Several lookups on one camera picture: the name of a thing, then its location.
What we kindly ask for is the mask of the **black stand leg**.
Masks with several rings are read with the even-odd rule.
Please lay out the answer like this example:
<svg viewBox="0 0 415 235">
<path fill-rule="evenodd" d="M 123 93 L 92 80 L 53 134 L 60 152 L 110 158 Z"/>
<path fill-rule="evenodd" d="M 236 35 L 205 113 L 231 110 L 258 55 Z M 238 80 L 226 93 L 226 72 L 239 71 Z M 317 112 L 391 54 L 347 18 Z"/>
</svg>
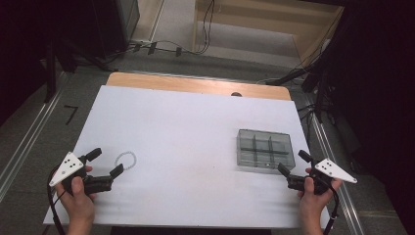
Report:
<svg viewBox="0 0 415 235">
<path fill-rule="evenodd" d="M 46 51 L 46 97 L 45 103 L 49 103 L 56 93 L 56 40 L 52 39 Z"/>
</svg>

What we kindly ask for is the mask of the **person's left hand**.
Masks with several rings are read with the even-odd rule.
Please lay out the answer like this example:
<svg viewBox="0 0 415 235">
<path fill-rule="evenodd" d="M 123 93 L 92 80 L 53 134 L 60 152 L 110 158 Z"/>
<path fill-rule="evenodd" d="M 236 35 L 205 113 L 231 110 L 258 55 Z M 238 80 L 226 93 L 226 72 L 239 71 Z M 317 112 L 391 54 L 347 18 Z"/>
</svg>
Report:
<svg viewBox="0 0 415 235">
<path fill-rule="evenodd" d="M 95 210 L 93 200 L 84 192 L 84 183 L 80 176 L 71 181 L 72 194 L 65 193 L 61 183 L 55 186 L 58 194 L 61 194 L 61 202 L 69 215 L 69 224 L 87 223 L 93 224 Z"/>
</svg>

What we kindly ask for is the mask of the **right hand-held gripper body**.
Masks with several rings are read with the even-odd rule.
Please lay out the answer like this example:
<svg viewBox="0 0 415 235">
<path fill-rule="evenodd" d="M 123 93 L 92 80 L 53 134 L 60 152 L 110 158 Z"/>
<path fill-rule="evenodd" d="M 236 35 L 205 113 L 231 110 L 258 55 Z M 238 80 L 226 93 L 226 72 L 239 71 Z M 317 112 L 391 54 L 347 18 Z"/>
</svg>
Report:
<svg viewBox="0 0 415 235">
<path fill-rule="evenodd" d="M 313 160 L 311 163 L 311 173 L 308 175 L 314 181 L 314 194 L 322 195 L 332 185 L 334 178 L 342 181 L 356 183 L 357 179 L 351 176 L 348 172 L 343 170 L 337 164 L 329 159 L 322 161 Z M 304 176 L 290 175 L 287 177 L 288 187 L 290 189 L 303 191 L 304 190 Z"/>
</svg>

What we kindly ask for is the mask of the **clear plastic compartment box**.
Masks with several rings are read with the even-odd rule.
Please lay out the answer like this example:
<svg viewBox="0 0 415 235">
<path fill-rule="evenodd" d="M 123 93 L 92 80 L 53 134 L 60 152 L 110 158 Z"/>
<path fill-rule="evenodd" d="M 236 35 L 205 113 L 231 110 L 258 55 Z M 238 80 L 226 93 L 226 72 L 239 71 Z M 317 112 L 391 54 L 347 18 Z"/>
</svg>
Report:
<svg viewBox="0 0 415 235">
<path fill-rule="evenodd" d="M 287 133 L 240 129 L 237 136 L 237 164 L 240 166 L 287 169 L 296 166 L 291 137 Z"/>
</svg>

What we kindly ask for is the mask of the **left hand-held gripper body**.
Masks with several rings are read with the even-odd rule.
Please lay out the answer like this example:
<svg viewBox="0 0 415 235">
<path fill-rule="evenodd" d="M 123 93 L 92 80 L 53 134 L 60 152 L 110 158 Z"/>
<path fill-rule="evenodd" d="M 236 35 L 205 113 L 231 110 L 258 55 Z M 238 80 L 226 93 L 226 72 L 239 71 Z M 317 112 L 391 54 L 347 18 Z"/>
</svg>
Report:
<svg viewBox="0 0 415 235">
<path fill-rule="evenodd" d="M 54 187 L 61 183 L 65 190 L 72 194 L 71 181 L 74 177 L 80 176 L 84 183 L 86 195 L 111 191 L 114 179 L 110 175 L 94 177 L 87 174 L 86 162 L 88 161 L 86 160 L 86 155 L 77 157 L 74 153 L 68 152 L 50 179 L 49 185 Z"/>
</svg>

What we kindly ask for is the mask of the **metal floor rail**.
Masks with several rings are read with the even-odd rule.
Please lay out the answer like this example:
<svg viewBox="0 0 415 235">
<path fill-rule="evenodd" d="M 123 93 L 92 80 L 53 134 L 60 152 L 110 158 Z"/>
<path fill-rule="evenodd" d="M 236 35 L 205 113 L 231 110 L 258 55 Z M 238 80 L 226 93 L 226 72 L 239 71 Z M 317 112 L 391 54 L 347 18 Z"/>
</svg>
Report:
<svg viewBox="0 0 415 235">
<path fill-rule="evenodd" d="M 0 204 L 54 112 L 71 77 L 71 73 L 62 71 L 57 78 L 57 91 L 47 103 L 43 97 L 46 87 L 41 86 L 0 126 Z"/>
<path fill-rule="evenodd" d="M 314 114 L 311 118 L 312 125 L 322 151 L 322 156 L 324 157 L 322 164 L 319 164 L 319 169 L 322 169 L 323 173 L 327 173 L 334 179 L 339 179 L 344 182 L 337 192 L 334 193 L 333 200 L 335 205 L 331 212 L 333 223 L 329 228 L 332 229 L 334 226 L 334 212 L 342 212 L 350 235 L 365 235 L 357 210 L 346 187 L 347 183 L 356 183 L 357 179 L 350 176 L 344 169 L 338 166 L 336 156 L 324 128 L 324 123 L 317 118 L 316 107 L 313 108 L 313 111 Z"/>
</svg>

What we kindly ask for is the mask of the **power strip with plugs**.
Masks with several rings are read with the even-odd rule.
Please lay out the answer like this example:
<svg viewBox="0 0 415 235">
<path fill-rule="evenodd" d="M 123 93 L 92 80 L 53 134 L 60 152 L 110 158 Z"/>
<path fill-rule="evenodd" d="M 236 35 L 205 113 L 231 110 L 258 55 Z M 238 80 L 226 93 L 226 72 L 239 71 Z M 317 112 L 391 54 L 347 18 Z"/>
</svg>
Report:
<svg viewBox="0 0 415 235">
<path fill-rule="evenodd" d="M 138 52 L 141 49 L 147 49 L 148 50 L 148 55 L 153 55 L 157 50 L 163 50 L 162 48 L 158 47 L 159 42 L 158 41 L 154 41 L 154 42 L 138 42 L 136 43 L 133 47 L 132 47 L 132 51 L 133 52 Z M 180 57 L 183 53 L 183 48 L 180 46 L 177 46 L 175 50 L 172 50 L 172 53 L 176 56 L 176 57 Z"/>
</svg>

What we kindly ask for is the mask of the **wooden shelf unit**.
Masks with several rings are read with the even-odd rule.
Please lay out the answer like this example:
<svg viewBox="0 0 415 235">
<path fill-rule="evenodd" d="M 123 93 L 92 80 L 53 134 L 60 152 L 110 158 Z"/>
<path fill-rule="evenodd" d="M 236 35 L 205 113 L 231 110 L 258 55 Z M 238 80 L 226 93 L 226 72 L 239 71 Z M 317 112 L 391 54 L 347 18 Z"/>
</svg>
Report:
<svg viewBox="0 0 415 235">
<path fill-rule="evenodd" d="M 337 29 L 344 7 L 331 0 L 195 0 L 192 49 L 196 51 L 198 22 L 213 4 L 216 24 L 291 34 L 305 66 L 318 57 Z"/>
</svg>

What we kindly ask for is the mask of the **black curtain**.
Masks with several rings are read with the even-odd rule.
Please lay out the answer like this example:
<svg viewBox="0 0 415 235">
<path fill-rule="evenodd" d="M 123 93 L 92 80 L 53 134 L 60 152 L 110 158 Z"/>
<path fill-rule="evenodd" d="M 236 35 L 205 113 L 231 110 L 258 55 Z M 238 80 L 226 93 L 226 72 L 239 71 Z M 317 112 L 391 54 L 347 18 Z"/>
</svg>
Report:
<svg viewBox="0 0 415 235">
<path fill-rule="evenodd" d="M 138 0 L 0 0 L 0 125 L 46 85 L 46 51 L 76 70 L 76 55 L 106 71 L 126 51 L 140 19 Z"/>
<path fill-rule="evenodd" d="M 344 17 L 331 99 L 358 141 L 352 158 L 385 184 L 415 235 L 415 0 L 359 0 Z"/>
</svg>

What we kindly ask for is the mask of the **person's right hand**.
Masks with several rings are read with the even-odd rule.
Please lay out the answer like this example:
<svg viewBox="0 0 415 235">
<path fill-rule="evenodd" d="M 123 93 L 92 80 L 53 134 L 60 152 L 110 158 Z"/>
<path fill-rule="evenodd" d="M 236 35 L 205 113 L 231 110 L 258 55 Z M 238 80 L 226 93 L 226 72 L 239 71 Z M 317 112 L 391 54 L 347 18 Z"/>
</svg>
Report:
<svg viewBox="0 0 415 235">
<path fill-rule="evenodd" d="M 299 217 L 304 224 L 314 224 L 320 226 L 320 218 L 323 209 L 332 199 L 334 193 L 331 189 L 322 195 L 314 194 L 314 181 L 307 177 L 304 181 L 304 190 L 298 191 L 300 197 Z"/>
</svg>

